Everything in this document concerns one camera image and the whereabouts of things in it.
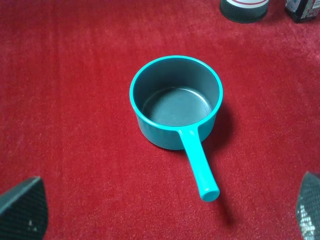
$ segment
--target pan handle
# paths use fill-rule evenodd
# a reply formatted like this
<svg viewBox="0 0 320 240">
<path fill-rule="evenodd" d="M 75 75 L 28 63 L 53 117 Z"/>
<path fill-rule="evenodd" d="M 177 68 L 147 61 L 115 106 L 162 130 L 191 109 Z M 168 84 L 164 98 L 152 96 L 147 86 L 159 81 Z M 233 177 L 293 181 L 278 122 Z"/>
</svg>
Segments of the pan handle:
<svg viewBox="0 0 320 240">
<path fill-rule="evenodd" d="M 178 132 L 189 158 L 201 199 L 205 202 L 216 200 L 220 190 L 202 148 L 198 128 L 184 127 Z"/>
</svg>

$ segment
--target mesh object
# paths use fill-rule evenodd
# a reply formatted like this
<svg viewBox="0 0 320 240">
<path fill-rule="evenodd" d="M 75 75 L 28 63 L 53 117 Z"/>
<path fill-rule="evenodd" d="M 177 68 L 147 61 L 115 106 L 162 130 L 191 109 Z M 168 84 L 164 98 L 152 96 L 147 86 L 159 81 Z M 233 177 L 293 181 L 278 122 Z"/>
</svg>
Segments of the mesh object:
<svg viewBox="0 0 320 240">
<path fill-rule="evenodd" d="M 31 177 L 0 195 L 0 239 L 42 240 L 48 226 L 45 187 Z"/>
<path fill-rule="evenodd" d="M 242 8 L 232 5 L 227 0 L 221 0 L 220 11 L 231 21 L 248 24 L 261 20 L 267 14 L 268 4 L 255 8 Z"/>
<path fill-rule="evenodd" d="M 296 204 L 296 219 L 304 240 L 320 240 L 320 175 L 307 172 Z"/>
</svg>

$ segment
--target black bottle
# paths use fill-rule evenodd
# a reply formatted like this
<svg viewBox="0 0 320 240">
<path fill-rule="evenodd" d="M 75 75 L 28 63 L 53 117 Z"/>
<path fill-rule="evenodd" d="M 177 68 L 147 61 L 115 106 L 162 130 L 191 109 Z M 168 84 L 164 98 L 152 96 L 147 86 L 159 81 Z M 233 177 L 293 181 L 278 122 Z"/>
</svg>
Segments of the black bottle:
<svg viewBox="0 0 320 240">
<path fill-rule="evenodd" d="M 237 23 L 254 23 L 261 20 L 268 10 L 269 0 L 221 0 L 220 11 Z"/>
<path fill-rule="evenodd" d="M 285 11 L 295 23 L 313 20 L 320 11 L 320 0 L 287 0 Z"/>
</svg>

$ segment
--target red carpet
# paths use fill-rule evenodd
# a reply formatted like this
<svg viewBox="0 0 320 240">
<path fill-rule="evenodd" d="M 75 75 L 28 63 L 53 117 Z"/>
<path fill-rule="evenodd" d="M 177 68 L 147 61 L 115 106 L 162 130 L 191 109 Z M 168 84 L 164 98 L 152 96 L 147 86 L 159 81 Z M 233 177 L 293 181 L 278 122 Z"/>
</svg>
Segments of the red carpet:
<svg viewBox="0 0 320 240">
<path fill-rule="evenodd" d="M 238 24 L 213 0 L 1 1 L 0 193 L 43 177 L 46 240 L 301 239 L 300 183 L 320 172 L 320 20 L 294 24 L 284 4 Z M 139 68 L 176 54 L 224 87 L 203 143 L 212 203 L 130 106 Z"/>
</svg>

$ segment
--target toy saucepan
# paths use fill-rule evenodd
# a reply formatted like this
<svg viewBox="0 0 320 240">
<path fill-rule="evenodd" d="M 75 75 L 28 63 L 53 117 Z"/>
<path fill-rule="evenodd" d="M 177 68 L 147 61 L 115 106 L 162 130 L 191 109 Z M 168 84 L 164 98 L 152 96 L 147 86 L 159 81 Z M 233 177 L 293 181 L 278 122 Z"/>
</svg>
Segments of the toy saucepan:
<svg viewBox="0 0 320 240">
<path fill-rule="evenodd" d="M 149 62 L 130 86 L 130 102 L 143 135 L 161 148 L 185 149 L 205 202 L 214 201 L 220 190 L 201 142 L 214 126 L 222 99 L 223 87 L 215 71 L 188 56 Z"/>
</svg>

